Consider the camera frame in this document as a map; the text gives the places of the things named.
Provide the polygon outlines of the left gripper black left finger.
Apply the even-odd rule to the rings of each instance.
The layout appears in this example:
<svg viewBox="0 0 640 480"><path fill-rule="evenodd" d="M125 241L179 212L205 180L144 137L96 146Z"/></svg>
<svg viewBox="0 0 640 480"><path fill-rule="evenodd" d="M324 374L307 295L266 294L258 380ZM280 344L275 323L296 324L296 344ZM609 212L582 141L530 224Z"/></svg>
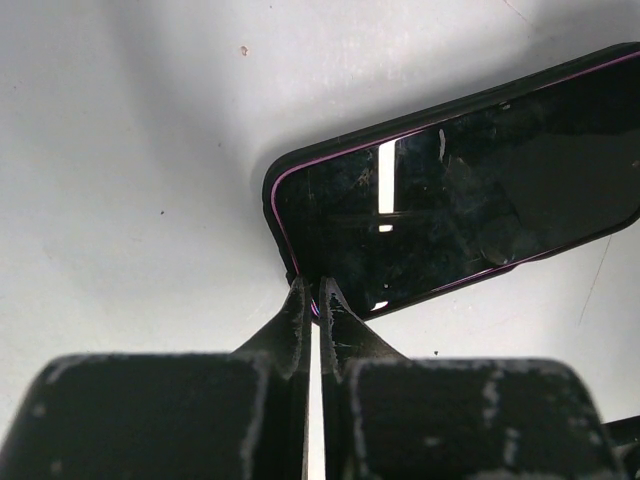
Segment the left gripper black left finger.
<svg viewBox="0 0 640 480"><path fill-rule="evenodd" d="M80 354L36 376L1 448L5 479L304 479L311 295L230 353Z"/></svg>

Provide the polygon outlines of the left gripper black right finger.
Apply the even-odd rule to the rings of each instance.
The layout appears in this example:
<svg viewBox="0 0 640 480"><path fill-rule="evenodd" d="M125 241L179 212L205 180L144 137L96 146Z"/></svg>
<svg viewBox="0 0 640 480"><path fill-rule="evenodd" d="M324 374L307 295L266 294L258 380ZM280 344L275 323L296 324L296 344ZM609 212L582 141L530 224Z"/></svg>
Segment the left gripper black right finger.
<svg viewBox="0 0 640 480"><path fill-rule="evenodd" d="M319 294L330 479L626 479L581 379L548 359L410 359Z"/></svg>

